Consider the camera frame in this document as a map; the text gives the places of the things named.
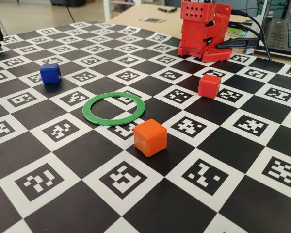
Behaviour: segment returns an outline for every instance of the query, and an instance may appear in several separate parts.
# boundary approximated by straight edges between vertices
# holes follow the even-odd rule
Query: green ring
[[[117,120],[102,119],[92,114],[91,109],[93,105],[97,103],[98,101],[103,100],[108,97],[129,98],[136,102],[137,110],[132,115],[126,118],[117,119]],[[97,125],[116,126],[116,125],[125,125],[125,124],[133,122],[134,120],[138,119],[142,115],[142,113],[144,113],[145,109],[146,109],[145,103],[143,102],[142,99],[140,99],[136,95],[133,95],[130,93],[124,93],[124,92],[110,92],[110,93],[101,94],[89,99],[83,106],[82,112],[85,119],[88,120],[89,122],[92,122]]]

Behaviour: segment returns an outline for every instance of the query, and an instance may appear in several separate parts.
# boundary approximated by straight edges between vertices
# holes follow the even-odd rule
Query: red robot
[[[178,55],[191,55],[203,62],[228,60],[232,49],[217,49],[224,41],[231,15],[231,6],[212,0],[181,2],[182,40]]]

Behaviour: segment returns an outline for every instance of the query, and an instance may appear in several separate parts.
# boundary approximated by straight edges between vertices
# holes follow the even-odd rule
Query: black cable
[[[271,54],[270,54],[270,51],[269,51],[268,46],[267,46],[267,42],[266,42],[266,37],[265,37],[264,30],[261,27],[261,25],[256,21],[256,19],[253,18],[252,16],[248,15],[246,12],[243,12],[243,11],[232,10],[231,14],[232,15],[239,15],[239,16],[248,17],[248,18],[250,18],[252,21],[254,21],[258,25],[258,27],[260,28],[260,32],[262,33],[262,38],[263,38],[263,41],[264,41],[264,46],[265,46],[265,51],[266,51],[267,57],[271,61],[272,58],[271,58]]]

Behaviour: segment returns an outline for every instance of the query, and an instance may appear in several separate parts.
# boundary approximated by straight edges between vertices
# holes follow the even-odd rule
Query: wooden table
[[[165,20],[162,23],[152,23],[152,22],[143,22],[140,21],[143,18],[151,17],[156,19]],[[244,22],[247,18],[242,16],[231,16],[231,21],[236,22]],[[129,25],[135,26],[146,30],[151,30],[155,32],[164,33],[167,35],[174,36],[176,38],[181,38],[181,27],[182,27],[182,19],[180,19],[180,8],[176,12],[173,13],[165,13],[158,10],[158,6],[149,5],[149,4],[141,4],[135,5],[115,18],[108,21],[108,23],[115,23],[120,25]],[[225,39],[235,38],[232,35],[226,34]],[[235,53],[245,53],[243,49],[233,49]],[[265,53],[255,52],[254,55],[256,57],[260,57],[263,59],[267,59]],[[278,56],[272,54],[272,59],[277,62],[290,64],[291,58]]]

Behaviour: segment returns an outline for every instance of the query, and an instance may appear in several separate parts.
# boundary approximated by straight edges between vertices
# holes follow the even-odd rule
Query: cube
[[[146,157],[167,147],[167,129],[150,119],[134,128],[134,144]]]
[[[198,85],[198,95],[214,99],[219,92],[221,78],[205,74]]]
[[[44,84],[59,83],[62,76],[57,63],[43,64],[40,68],[40,74]]]

